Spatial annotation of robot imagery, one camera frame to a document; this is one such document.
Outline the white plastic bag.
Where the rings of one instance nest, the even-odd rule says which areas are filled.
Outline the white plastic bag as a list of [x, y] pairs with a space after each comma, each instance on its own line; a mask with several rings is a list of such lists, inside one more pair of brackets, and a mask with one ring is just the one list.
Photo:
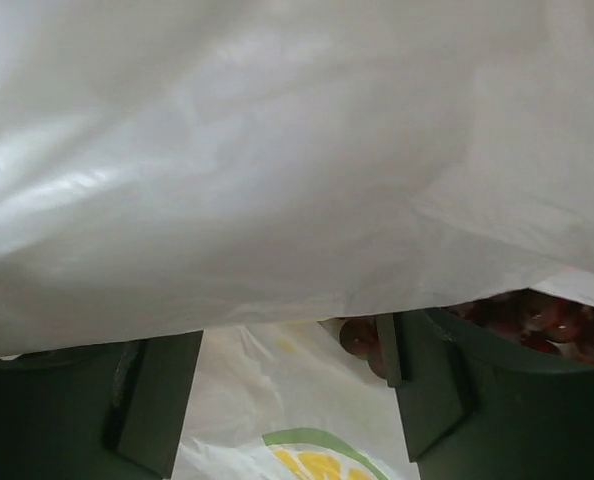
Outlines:
[[594, 304], [594, 1], [0, 1], [0, 357], [205, 330], [177, 478], [413, 478], [320, 321], [526, 287]]

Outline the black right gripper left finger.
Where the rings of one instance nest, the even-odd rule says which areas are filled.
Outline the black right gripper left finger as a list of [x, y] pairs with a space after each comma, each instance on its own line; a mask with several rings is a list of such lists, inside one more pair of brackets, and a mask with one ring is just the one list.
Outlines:
[[0, 479], [169, 479], [203, 334], [0, 358]]

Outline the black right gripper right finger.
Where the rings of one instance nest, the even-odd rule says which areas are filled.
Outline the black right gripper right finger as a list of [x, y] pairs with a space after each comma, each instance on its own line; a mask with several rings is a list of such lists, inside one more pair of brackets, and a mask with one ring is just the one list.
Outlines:
[[594, 480], [594, 366], [441, 309], [382, 314], [376, 326], [422, 478]]

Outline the fake purple grapes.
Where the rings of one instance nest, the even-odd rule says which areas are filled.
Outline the fake purple grapes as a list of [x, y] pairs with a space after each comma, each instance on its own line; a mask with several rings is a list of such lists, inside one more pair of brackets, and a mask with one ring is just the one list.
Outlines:
[[512, 343], [594, 365], [592, 306], [526, 289], [444, 310]]

